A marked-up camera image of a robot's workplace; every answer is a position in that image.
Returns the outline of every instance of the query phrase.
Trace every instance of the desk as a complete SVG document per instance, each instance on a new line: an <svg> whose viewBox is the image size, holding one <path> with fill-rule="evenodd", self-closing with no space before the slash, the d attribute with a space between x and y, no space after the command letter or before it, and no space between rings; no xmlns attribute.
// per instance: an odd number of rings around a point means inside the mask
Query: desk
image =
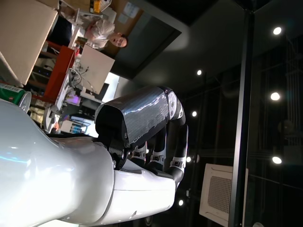
<svg viewBox="0 0 303 227"><path fill-rule="evenodd" d="M36 0L0 0L0 52L24 85L56 15Z"/></svg>

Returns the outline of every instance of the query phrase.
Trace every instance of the recessed light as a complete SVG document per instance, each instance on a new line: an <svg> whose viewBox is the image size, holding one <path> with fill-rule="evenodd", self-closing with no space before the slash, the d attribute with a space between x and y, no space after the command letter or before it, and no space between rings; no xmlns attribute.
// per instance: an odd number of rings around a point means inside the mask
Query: recessed light
<svg viewBox="0 0 303 227"><path fill-rule="evenodd" d="M276 164L281 164L282 160L279 157L273 157L273 162Z"/></svg>
<svg viewBox="0 0 303 227"><path fill-rule="evenodd" d="M279 95L279 93L274 92L274 93L271 94L270 98L271 98L272 100L274 100L274 101L277 101L277 100L280 99L280 95Z"/></svg>
<svg viewBox="0 0 303 227"><path fill-rule="evenodd" d="M274 29L274 31L273 31L273 33L275 34L275 35L278 35L278 34L280 34L282 32L282 28L280 28L280 27L276 27L275 29Z"/></svg>

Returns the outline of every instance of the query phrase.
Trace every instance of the person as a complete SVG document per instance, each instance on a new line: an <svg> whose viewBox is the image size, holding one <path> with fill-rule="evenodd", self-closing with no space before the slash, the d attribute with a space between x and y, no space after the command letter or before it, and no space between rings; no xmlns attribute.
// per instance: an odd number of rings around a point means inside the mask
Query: person
<svg viewBox="0 0 303 227"><path fill-rule="evenodd" d="M72 25L80 26L80 31L87 44L95 49L102 49L110 42L114 46L124 48L127 46L127 37L119 32L115 32L115 25L100 16L75 16L77 12L68 7L60 6L57 23L50 34L48 40L58 45L68 46L72 36Z"/></svg>

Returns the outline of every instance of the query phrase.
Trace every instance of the office equipment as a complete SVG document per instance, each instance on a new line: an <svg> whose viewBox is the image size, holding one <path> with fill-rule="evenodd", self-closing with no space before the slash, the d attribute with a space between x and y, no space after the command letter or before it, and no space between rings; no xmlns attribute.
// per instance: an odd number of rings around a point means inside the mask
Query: office equipment
<svg viewBox="0 0 303 227"><path fill-rule="evenodd" d="M83 86L92 91L91 84L93 92L99 94L115 60L85 45L80 62L84 69L88 68L88 71L82 75Z"/></svg>

